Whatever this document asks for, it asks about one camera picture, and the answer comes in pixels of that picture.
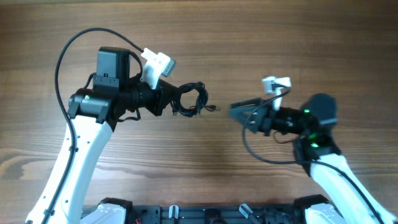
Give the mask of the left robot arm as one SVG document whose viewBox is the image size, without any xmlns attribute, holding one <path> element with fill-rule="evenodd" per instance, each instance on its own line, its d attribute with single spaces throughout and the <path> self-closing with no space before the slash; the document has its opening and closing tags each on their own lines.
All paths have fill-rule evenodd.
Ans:
<svg viewBox="0 0 398 224">
<path fill-rule="evenodd" d="M 26 223 L 80 223 L 90 180 L 116 124 L 127 112 L 146 108 L 155 116 L 179 94 L 163 80 L 175 60 L 144 49 L 140 56 L 128 49 L 101 47 L 93 87 L 70 97 L 62 148 L 49 180 L 26 218 Z"/>
</svg>

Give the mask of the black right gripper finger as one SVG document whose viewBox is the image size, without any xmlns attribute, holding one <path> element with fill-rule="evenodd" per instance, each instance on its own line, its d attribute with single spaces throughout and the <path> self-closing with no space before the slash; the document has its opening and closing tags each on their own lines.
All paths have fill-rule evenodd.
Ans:
<svg viewBox="0 0 398 224">
<path fill-rule="evenodd" d="M 230 104 L 229 115 L 237 117 L 239 113 L 244 111 L 252 111 L 262 103 L 262 98 L 253 98 L 250 100 L 239 101 Z"/>
<path fill-rule="evenodd" d="M 253 133 L 258 132 L 257 113 L 254 112 L 254 108 L 233 108 L 229 110 L 229 116 Z"/>
</svg>

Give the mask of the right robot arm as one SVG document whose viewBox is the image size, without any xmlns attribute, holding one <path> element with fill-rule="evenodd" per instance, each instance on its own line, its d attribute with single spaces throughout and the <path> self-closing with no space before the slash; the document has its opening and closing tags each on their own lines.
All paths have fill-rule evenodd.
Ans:
<svg viewBox="0 0 398 224">
<path fill-rule="evenodd" d="M 255 98 L 233 103 L 229 115 L 239 121 L 242 135 L 246 131 L 271 131 L 295 134 L 291 164 L 303 167 L 330 197 L 345 223 L 397 223 L 397 217 L 385 209 L 366 190 L 336 145 L 332 130 L 338 119 L 336 100 L 327 94 L 313 95 L 299 109 L 274 106 L 281 99 Z"/>
</svg>

